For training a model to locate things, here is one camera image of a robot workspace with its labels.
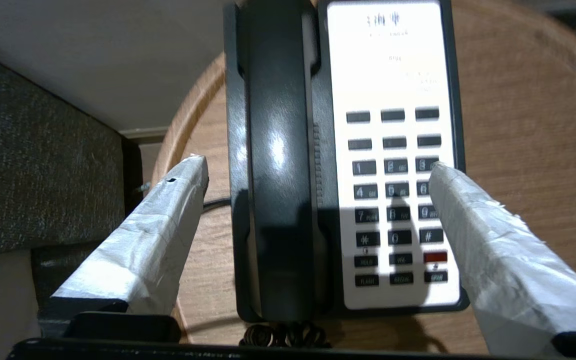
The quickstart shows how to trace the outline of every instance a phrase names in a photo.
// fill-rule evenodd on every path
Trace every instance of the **function button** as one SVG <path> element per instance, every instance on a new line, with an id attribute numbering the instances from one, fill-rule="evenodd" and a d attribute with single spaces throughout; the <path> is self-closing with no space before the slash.
<path id="1" fill-rule="evenodd" d="M 391 265 L 410 265 L 412 264 L 412 253 L 391 253 L 388 260 Z"/>
<path id="2" fill-rule="evenodd" d="M 417 196 L 427 196 L 430 195 L 429 184 L 427 181 L 416 182 L 416 195 Z"/>
<path id="3" fill-rule="evenodd" d="M 448 253 L 446 251 L 434 251 L 423 253 L 423 263 L 445 263 L 448 261 Z"/>
<path id="4" fill-rule="evenodd" d="M 368 268 L 376 266 L 377 266 L 377 255 L 354 257 L 354 267 L 356 268 Z"/>
<path id="5" fill-rule="evenodd" d="M 348 140 L 348 150 L 372 150 L 373 141 L 371 139 Z"/>
<path id="6" fill-rule="evenodd" d="M 411 245 L 412 231 L 410 230 L 388 230 L 388 245 Z"/>
<path id="7" fill-rule="evenodd" d="M 377 174 L 377 162 L 375 160 L 352 162 L 352 175 L 375 175 L 375 174 Z"/>
<path id="8" fill-rule="evenodd" d="M 439 219 L 434 205 L 419 205 L 419 220 Z"/>
<path id="9" fill-rule="evenodd" d="M 354 111 L 345 113 L 346 123 L 370 123 L 370 111 Z"/>
<path id="10" fill-rule="evenodd" d="M 407 182 L 386 182 L 386 198 L 403 198 L 410 195 Z"/>
<path id="11" fill-rule="evenodd" d="M 355 223 L 379 223 L 378 207 L 362 207 L 354 210 Z"/>
<path id="12" fill-rule="evenodd" d="M 390 274 L 390 284 L 392 285 L 412 284 L 413 282 L 414 276 L 412 272 L 395 272 Z"/>
<path id="13" fill-rule="evenodd" d="M 432 171 L 438 161 L 439 157 L 418 157 L 414 159 L 414 164 L 418 173 L 425 173 Z"/>
<path id="14" fill-rule="evenodd" d="M 421 244 L 443 243 L 444 231 L 441 228 L 421 228 L 419 230 L 419 242 Z"/>
<path id="15" fill-rule="evenodd" d="M 384 137 L 384 149 L 406 149 L 406 137 Z"/>
<path id="16" fill-rule="evenodd" d="M 408 159 L 386 159 L 383 161 L 386 174 L 406 174 L 408 172 Z"/>
<path id="17" fill-rule="evenodd" d="M 442 137 L 440 135 L 416 137 L 416 146 L 418 146 L 418 148 L 423 148 L 425 146 L 441 146 L 441 145 L 442 145 Z"/>
<path id="18" fill-rule="evenodd" d="M 365 246 L 379 246 L 381 244 L 379 232 L 357 232 L 357 248 Z"/>
<path id="19" fill-rule="evenodd" d="M 388 221 L 409 221 L 410 207 L 408 206 L 389 206 L 386 209 Z"/>
<path id="20" fill-rule="evenodd" d="M 377 184 L 354 185 L 354 199 L 377 199 Z"/>
<path id="21" fill-rule="evenodd" d="M 378 287 L 379 286 L 379 275 L 355 275 L 354 276 L 355 287 Z"/>
<path id="22" fill-rule="evenodd" d="M 439 120 L 439 107 L 416 107 L 414 118 L 420 120 Z"/>
<path id="23" fill-rule="evenodd" d="M 425 271 L 423 280 L 426 283 L 445 283 L 448 281 L 448 271 Z"/>
<path id="24" fill-rule="evenodd" d="M 404 121 L 406 112 L 404 109 L 381 110 L 381 121 Z"/>

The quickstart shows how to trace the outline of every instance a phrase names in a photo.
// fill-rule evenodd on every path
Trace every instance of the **round wooden table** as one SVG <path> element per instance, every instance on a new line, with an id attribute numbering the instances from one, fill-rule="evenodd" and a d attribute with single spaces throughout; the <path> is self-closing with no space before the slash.
<path id="1" fill-rule="evenodd" d="M 576 35 L 502 0 L 453 0 L 466 170 L 520 214 L 576 271 Z M 224 56 L 199 78 L 169 127 L 157 183 L 190 153 L 206 155 L 206 200 L 230 196 Z M 176 314 L 190 342 L 237 344 L 231 210 L 202 216 Z M 322 321 L 334 348 L 487 353 L 463 312 Z"/>

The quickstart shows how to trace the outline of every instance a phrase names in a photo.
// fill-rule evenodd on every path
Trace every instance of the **telephone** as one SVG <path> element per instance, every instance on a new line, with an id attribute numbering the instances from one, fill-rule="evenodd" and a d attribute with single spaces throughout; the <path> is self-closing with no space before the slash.
<path id="1" fill-rule="evenodd" d="M 466 170 L 450 0 L 229 4 L 224 48 L 239 316 L 465 309 L 428 189 Z"/>

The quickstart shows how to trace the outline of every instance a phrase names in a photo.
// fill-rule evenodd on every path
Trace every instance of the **phone cord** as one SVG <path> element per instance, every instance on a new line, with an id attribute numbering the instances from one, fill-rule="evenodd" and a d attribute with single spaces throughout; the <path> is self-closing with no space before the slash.
<path id="1" fill-rule="evenodd" d="M 254 347 L 293 347 L 293 348 L 330 348 L 326 331 L 310 321 L 274 326 L 252 325 L 247 328 L 239 346 Z"/>

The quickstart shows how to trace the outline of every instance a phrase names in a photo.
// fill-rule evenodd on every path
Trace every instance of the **white faceplate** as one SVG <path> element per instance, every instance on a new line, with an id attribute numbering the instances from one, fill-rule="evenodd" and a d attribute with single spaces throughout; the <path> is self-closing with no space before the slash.
<path id="1" fill-rule="evenodd" d="M 352 310 L 405 306 L 454 305 L 460 298 L 459 271 L 443 243 L 420 244 L 419 230 L 440 228 L 439 219 L 419 220 L 418 205 L 431 203 L 417 195 L 415 159 L 438 157 L 455 166 L 451 105 L 446 73 L 441 7 L 434 0 L 332 2 L 327 31 L 333 96 L 334 136 L 343 255 L 343 294 Z M 416 109 L 438 108 L 439 118 L 416 121 Z M 405 120 L 382 121 L 382 110 L 403 109 Z M 370 112 L 370 122 L 346 121 L 349 112 Z M 419 135 L 440 135 L 441 146 L 418 148 Z M 384 137 L 406 137 L 403 149 L 384 149 Z M 371 150 L 349 150 L 348 141 L 372 139 Z M 384 160 L 407 159 L 407 173 L 386 174 Z M 375 160 L 375 175 L 354 175 L 352 162 Z M 409 196 L 386 197 L 386 183 L 408 182 Z M 377 184 L 378 197 L 355 200 L 354 186 Z M 387 207 L 410 207 L 411 221 L 388 221 Z M 378 208 L 377 223 L 355 223 L 355 208 Z M 409 229 L 412 244 L 390 246 L 388 230 Z M 358 247 L 358 231 L 379 231 L 380 246 Z M 446 251 L 448 262 L 423 264 L 423 253 Z M 392 253 L 412 253 L 413 264 L 389 264 Z M 355 256 L 377 255 L 378 266 L 355 267 Z M 425 271 L 446 271 L 448 281 L 425 282 Z M 413 284 L 391 285 L 391 273 L 413 272 Z M 356 286 L 355 276 L 377 274 L 379 285 Z"/>

